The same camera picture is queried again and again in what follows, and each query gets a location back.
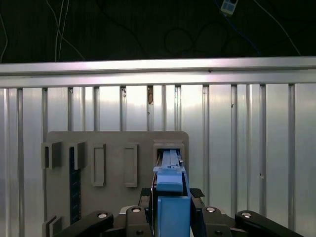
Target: aluminum rail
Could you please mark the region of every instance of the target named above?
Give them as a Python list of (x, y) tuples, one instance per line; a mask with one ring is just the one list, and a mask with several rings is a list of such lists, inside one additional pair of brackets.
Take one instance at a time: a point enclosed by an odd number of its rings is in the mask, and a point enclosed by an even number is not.
[(0, 76), (316, 69), (316, 57), (221, 58), (1, 64)]
[(248, 72), (165, 72), (92, 75), (0, 77), (0, 88), (76, 87), (107, 85), (316, 83), (316, 70)]

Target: gray pegboard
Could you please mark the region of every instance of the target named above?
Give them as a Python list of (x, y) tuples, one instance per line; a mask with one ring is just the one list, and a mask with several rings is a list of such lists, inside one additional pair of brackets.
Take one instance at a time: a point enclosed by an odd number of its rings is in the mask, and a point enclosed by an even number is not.
[(157, 150), (180, 149), (188, 171), (188, 147), (185, 132), (50, 132), (42, 144), (44, 233), (60, 228), (56, 221), (64, 229), (96, 210), (116, 216), (137, 205), (142, 188), (151, 186)]

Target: blue cable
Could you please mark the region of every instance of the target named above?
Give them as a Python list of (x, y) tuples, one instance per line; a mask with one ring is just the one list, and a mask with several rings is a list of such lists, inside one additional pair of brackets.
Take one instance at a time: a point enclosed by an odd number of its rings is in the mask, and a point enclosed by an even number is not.
[[(216, 4), (217, 8), (218, 8), (218, 9), (220, 10), (220, 12), (222, 13), (221, 8), (220, 8), (220, 6), (219, 6), (217, 0), (214, 0), (214, 2), (215, 2), (215, 4)], [(223, 16), (224, 16), (225, 19), (228, 21), (228, 23), (232, 26), (232, 28), (233, 28), (241, 37), (243, 37), (246, 41), (248, 41), (249, 44), (251, 44), (251, 46), (256, 50), (257, 54), (258, 54), (258, 55), (261, 55), (261, 53), (260, 53), (260, 51), (258, 50), (257, 46), (256, 46), (247, 36), (245, 36), (242, 32), (240, 32), (239, 30), (237, 30), (236, 26), (227, 18), (227, 16), (225, 16), (224, 14), (223, 14)]]

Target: electrical outlet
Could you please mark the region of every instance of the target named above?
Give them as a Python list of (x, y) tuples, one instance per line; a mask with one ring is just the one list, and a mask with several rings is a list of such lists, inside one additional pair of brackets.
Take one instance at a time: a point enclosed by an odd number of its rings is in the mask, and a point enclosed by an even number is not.
[(232, 16), (237, 6), (238, 0), (224, 0), (221, 11), (226, 16)]

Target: silver screw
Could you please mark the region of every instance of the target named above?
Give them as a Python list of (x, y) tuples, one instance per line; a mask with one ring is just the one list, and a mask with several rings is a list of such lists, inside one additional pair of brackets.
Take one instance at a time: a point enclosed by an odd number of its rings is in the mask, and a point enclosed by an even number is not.
[(135, 208), (135, 209), (133, 209), (133, 212), (140, 212), (140, 209), (139, 208)]
[(243, 217), (245, 218), (250, 218), (251, 217), (251, 214), (250, 213), (247, 213), (247, 212), (244, 212), (241, 214)]
[(215, 209), (213, 208), (213, 207), (208, 207), (207, 209), (206, 209), (208, 212), (215, 212)]
[(107, 217), (107, 214), (102, 213), (102, 214), (99, 214), (98, 217), (99, 217), (100, 219), (106, 218), (106, 217)]

